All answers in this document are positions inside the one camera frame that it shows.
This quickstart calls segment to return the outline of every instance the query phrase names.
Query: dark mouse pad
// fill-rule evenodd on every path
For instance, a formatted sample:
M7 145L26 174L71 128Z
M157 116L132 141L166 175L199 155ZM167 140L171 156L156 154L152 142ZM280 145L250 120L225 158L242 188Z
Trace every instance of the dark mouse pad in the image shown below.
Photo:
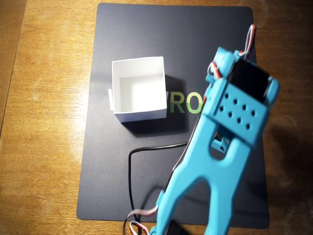
M208 86L206 70L217 48L243 50L252 22L252 11L246 7L99 4L78 218L125 219L131 211L128 153L138 147L189 139L199 101ZM121 124L110 110L112 61L148 56L164 57L167 118ZM254 49L250 58L255 62ZM175 148L133 155L135 208L155 206L182 151L183 148ZM206 225L209 199L210 187L200 182L178 203L174 218L180 223ZM156 217L142 220L156 221ZM231 226L267 228L268 223L265 163L260 143L248 160L234 197Z

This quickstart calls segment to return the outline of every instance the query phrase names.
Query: robotic arm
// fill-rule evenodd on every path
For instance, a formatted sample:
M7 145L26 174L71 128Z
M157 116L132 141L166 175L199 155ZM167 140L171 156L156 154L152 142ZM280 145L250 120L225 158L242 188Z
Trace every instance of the robotic arm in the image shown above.
M255 25L250 27L245 51L218 48L208 68L205 102L184 158L157 200L157 224L151 235L168 229L179 200L199 180L211 186L206 235L225 235L232 217L232 199L248 157L262 137L278 92L278 81L246 60ZM210 147L226 152L212 157Z

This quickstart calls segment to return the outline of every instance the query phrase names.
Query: wood grain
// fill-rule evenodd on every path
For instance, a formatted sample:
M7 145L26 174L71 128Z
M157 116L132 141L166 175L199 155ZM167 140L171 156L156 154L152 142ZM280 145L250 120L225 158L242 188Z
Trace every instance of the wood grain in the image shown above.
M0 134L26 0L0 1Z
M281 83L263 138L270 226L229 234L311 235L312 1L128 2L253 9L258 63ZM98 3L27 1L0 139L1 235L121 234L121 222L76 217Z

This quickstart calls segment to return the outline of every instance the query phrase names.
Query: open box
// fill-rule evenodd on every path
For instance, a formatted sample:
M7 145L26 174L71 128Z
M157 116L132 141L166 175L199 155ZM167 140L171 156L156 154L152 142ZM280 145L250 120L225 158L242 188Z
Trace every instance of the open box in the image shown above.
M112 105L120 122L165 118L163 57L112 61Z

